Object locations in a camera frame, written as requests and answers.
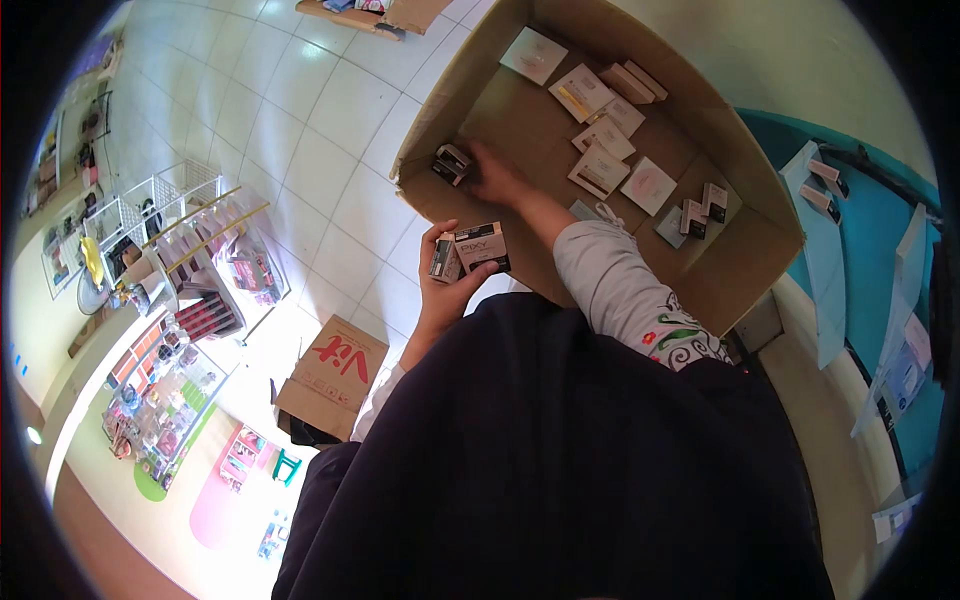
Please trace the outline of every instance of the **dark clothing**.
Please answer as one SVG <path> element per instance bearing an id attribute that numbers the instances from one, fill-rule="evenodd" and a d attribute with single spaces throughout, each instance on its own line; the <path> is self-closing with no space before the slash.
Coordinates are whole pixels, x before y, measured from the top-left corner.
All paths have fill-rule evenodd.
<path id="1" fill-rule="evenodd" d="M 318 455 L 274 598 L 825 598 L 769 387 L 535 294 L 481 303 Z"/>

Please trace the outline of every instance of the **open cardboard box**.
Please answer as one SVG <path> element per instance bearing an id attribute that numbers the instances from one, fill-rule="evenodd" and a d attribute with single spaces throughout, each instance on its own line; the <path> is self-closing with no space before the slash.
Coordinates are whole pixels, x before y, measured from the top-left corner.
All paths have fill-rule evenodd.
<path id="1" fill-rule="evenodd" d="M 423 35 L 450 0 L 394 0 L 383 16 L 375 12 L 347 9 L 334 12 L 326 9 L 320 0 L 301 0 L 297 12 L 318 16 L 337 25 L 358 29 L 393 41 L 403 41 L 404 30 Z"/>
<path id="2" fill-rule="evenodd" d="M 499 64 L 524 26 L 569 50 L 543 86 Z M 511 275 L 561 305 L 572 298 L 551 251 L 512 211 L 482 203 L 431 169 L 433 155 L 457 134 L 497 148 L 564 207 L 597 199 L 566 178 L 580 158 L 570 140 L 578 125 L 547 87 L 581 62 L 594 72 L 632 60 L 669 92 L 638 107 L 646 121 L 631 137 L 636 164 L 650 157 L 677 183 L 651 217 L 619 191 L 606 200 L 661 281 L 687 312 L 716 335 L 726 333 L 800 252 L 804 235 L 794 207 L 756 140 L 720 94 L 683 57 L 633 17 L 605 0 L 499 0 L 446 68 L 400 147 L 393 175 L 399 194 L 427 219 L 460 219 L 468 228 L 501 221 Z M 688 237 L 675 250 L 654 231 L 684 198 L 699 201 L 705 182 L 728 189 L 726 224 L 708 223 L 706 240 Z"/>

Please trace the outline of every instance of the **hand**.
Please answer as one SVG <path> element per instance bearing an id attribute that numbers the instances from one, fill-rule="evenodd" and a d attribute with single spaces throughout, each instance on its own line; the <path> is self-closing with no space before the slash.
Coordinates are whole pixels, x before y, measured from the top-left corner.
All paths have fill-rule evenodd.
<path id="1" fill-rule="evenodd" d="M 463 318 L 467 303 L 488 277 L 496 273 L 499 265 L 488 261 L 479 265 L 472 273 L 454 283 L 443 283 L 427 274 L 430 261 L 436 250 L 437 238 L 441 233 L 457 227 L 457 220 L 451 219 L 430 228 L 420 240 L 420 294 L 423 306 L 420 320 L 414 334 L 410 336 L 407 348 L 400 357 L 399 365 L 410 371 L 433 346 L 440 336 Z"/>
<path id="2" fill-rule="evenodd" d="M 477 163 L 480 181 L 471 183 L 468 192 L 489 203 L 516 208 L 517 204 L 537 191 L 516 166 L 496 150 L 475 139 L 461 141 Z"/>

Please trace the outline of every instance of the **person's right hand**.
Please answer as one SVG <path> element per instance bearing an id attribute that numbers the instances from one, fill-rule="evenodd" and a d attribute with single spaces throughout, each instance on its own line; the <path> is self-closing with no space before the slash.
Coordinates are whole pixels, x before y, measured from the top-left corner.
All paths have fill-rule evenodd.
<path id="1" fill-rule="evenodd" d="M 470 183 L 467 190 L 480 200 L 516 208 L 524 197 L 536 191 L 537 188 L 510 160 L 487 144 L 476 139 L 461 143 L 473 155 L 480 175 L 480 181 Z"/>

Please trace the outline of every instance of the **makeup products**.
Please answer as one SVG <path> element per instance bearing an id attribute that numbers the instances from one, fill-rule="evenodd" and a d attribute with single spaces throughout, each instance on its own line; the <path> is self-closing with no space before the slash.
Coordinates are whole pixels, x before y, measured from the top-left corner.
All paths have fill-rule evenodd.
<path id="1" fill-rule="evenodd" d="M 714 183 L 704 183 L 704 198 L 700 202 L 700 214 L 717 223 L 727 220 L 727 190 Z"/>
<path id="2" fill-rule="evenodd" d="M 549 90 L 577 123 L 583 123 L 613 100 L 613 92 L 585 64 L 561 77 Z"/>
<path id="3" fill-rule="evenodd" d="M 810 160 L 807 168 L 810 169 L 810 173 L 834 196 L 843 198 L 844 200 L 850 196 L 850 187 L 845 181 L 840 179 L 840 171 L 837 169 L 819 160 Z"/>
<path id="4" fill-rule="evenodd" d="M 620 187 L 620 191 L 634 204 L 653 216 L 670 197 L 677 183 L 670 179 L 653 160 L 646 156 L 636 164 L 634 171 Z"/>
<path id="5" fill-rule="evenodd" d="M 663 88 L 662 85 L 657 83 L 657 80 L 650 77 L 650 74 L 641 69 L 635 62 L 632 60 L 627 60 L 623 63 L 623 68 L 627 69 L 627 72 L 637 78 L 642 84 L 646 85 L 647 88 L 654 92 L 654 95 L 657 97 L 657 100 L 666 100 L 667 91 Z"/>
<path id="6" fill-rule="evenodd" d="M 827 194 L 804 184 L 800 186 L 800 195 L 806 198 L 822 215 L 833 221 L 833 223 L 840 225 L 840 221 L 842 220 L 840 210 Z"/>
<path id="7" fill-rule="evenodd" d="M 600 108 L 594 112 L 589 119 L 588 123 L 596 123 L 601 118 L 609 116 L 614 124 L 623 132 L 624 135 L 630 137 L 636 133 L 636 129 L 643 124 L 643 121 L 647 118 L 643 116 L 643 113 L 623 99 L 622 96 L 611 90 L 613 94 L 613 100 L 609 101 L 603 108 Z"/>
<path id="8" fill-rule="evenodd" d="M 670 211 L 663 215 L 654 231 L 666 240 L 670 246 L 679 249 L 686 239 L 686 236 L 680 233 L 680 223 L 683 218 L 684 210 L 679 206 L 671 206 Z"/>
<path id="9" fill-rule="evenodd" d="M 460 262 L 453 233 L 441 233 L 437 238 L 436 250 L 433 251 L 427 274 L 443 283 L 453 283 L 467 274 Z"/>
<path id="10" fill-rule="evenodd" d="M 700 203 L 684 200 L 684 214 L 680 219 L 680 233 L 697 239 L 707 238 L 707 218 L 700 214 Z"/>
<path id="11" fill-rule="evenodd" d="M 473 161 L 453 144 L 443 144 L 437 150 L 433 171 L 450 185 L 458 185 L 469 172 Z"/>
<path id="12" fill-rule="evenodd" d="M 571 141 L 580 152 L 586 152 L 593 144 L 600 144 L 601 148 L 617 160 L 623 160 L 636 152 L 634 145 L 608 116 L 600 118 Z"/>
<path id="13" fill-rule="evenodd" d="M 566 48 L 549 37 L 524 27 L 500 58 L 500 64 L 510 67 L 537 85 L 543 85 L 565 56 Z"/>
<path id="14" fill-rule="evenodd" d="M 600 71 L 600 80 L 615 89 L 621 96 L 635 105 L 648 105 L 657 100 L 657 94 L 642 84 L 623 66 L 614 63 Z"/>
<path id="15" fill-rule="evenodd" d="M 593 144 L 566 177 L 600 200 L 606 200 L 629 174 L 628 165 L 610 156 L 599 144 Z"/>
<path id="16" fill-rule="evenodd" d="M 488 260 L 494 260 L 500 265 L 497 273 L 510 272 L 507 242 L 503 238 L 499 221 L 457 231 L 453 234 L 453 240 L 460 262 L 463 263 L 467 273 L 471 273 Z"/>

